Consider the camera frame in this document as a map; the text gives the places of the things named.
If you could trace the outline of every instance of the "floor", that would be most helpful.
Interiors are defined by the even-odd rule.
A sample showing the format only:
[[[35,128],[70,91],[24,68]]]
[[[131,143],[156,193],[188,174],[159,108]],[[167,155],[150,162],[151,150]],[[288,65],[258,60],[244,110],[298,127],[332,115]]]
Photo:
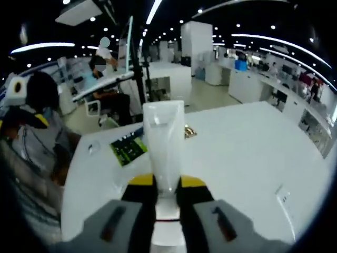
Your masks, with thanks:
[[[212,86],[192,78],[191,105],[185,107],[185,113],[236,104],[240,102],[228,94],[228,86]],[[107,122],[105,127],[100,128],[98,117],[87,116],[84,104],[65,116],[64,122],[68,128],[79,134],[89,134],[116,127],[114,123]]]

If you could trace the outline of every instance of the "white chair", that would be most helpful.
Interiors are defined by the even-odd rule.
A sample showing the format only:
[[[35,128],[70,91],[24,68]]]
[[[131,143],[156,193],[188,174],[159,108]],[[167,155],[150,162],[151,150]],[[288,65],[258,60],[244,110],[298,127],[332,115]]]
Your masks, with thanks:
[[[88,117],[98,117],[98,125],[100,127],[103,126],[103,128],[105,128],[107,120],[110,120],[117,127],[119,127],[119,124],[112,117],[108,116],[108,114],[110,113],[110,109],[102,110],[101,102],[99,100],[88,101],[87,99],[84,99],[84,104],[86,115]]]

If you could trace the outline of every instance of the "ceiling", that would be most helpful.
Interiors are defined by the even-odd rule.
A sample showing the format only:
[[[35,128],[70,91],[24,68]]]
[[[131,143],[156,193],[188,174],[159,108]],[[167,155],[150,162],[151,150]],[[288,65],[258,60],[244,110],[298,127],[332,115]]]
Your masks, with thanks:
[[[16,10],[15,18],[10,22],[8,20],[2,22],[6,24],[3,31],[6,34],[6,40],[1,51],[1,57],[6,62],[3,74],[26,70],[28,63],[32,66],[46,63],[48,57],[55,60],[61,56],[74,57],[74,55],[82,56],[83,54],[89,56],[94,50],[87,49],[86,46],[98,46],[103,36],[111,39],[110,49],[117,51],[116,38],[120,38],[131,13],[135,15],[138,36],[141,36],[145,28],[148,29],[144,38],[144,46],[152,44],[159,36],[162,40],[177,39],[180,42],[180,20],[184,23],[194,20],[212,24],[213,28],[218,27],[218,30],[213,30],[213,34],[217,36],[214,42],[222,43],[224,40],[226,47],[233,47],[236,41],[246,45],[253,41],[254,43],[250,44],[252,50],[258,50],[260,47],[269,48],[271,44],[282,45],[258,38],[231,36],[233,33],[264,35],[299,45],[324,59],[333,69],[337,66],[336,58],[332,57],[336,49],[328,32],[329,29],[326,29],[327,24],[333,26],[335,20],[333,11],[328,6],[329,2],[325,0],[315,3],[308,3],[309,1],[285,3],[282,1],[162,0],[150,25],[146,25],[146,20],[154,0],[111,1],[116,25],[107,15],[97,16],[94,22],[85,21],[78,26],[56,23],[55,19],[62,9],[67,7],[62,0],[23,1],[20,4],[13,1],[2,3],[3,9]],[[224,2],[232,2],[232,4],[192,18],[199,8],[207,9]],[[275,25],[276,29],[272,30],[271,25]],[[27,45],[43,42],[71,42],[75,43],[75,47],[48,47],[15,53],[11,55],[15,59],[13,61],[8,56],[13,49],[23,46],[19,39],[23,26],[28,38]],[[310,42],[309,38],[314,38],[314,42]],[[292,57],[310,66],[316,64],[314,68],[335,84],[333,80],[336,80],[337,76],[334,77],[332,69],[296,48],[289,46],[287,48],[290,53],[294,53]]]

